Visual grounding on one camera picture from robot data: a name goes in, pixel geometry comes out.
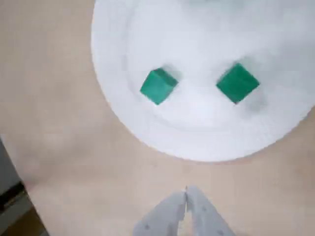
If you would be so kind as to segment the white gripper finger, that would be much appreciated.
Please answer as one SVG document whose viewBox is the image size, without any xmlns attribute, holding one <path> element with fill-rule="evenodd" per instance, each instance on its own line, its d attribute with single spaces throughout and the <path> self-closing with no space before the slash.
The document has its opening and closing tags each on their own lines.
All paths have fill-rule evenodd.
<svg viewBox="0 0 315 236">
<path fill-rule="evenodd" d="M 197 186 L 186 189 L 187 211 L 191 213 L 195 236 L 233 236 L 235 233 Z"/>
<path fill-rule="evenodd" d="M 176 236 L 179 222 L 185 216 L 186 200 L 185 191 L 171 194 L 136 223 L 132 234 L 134 236 Z"/>
</svg>

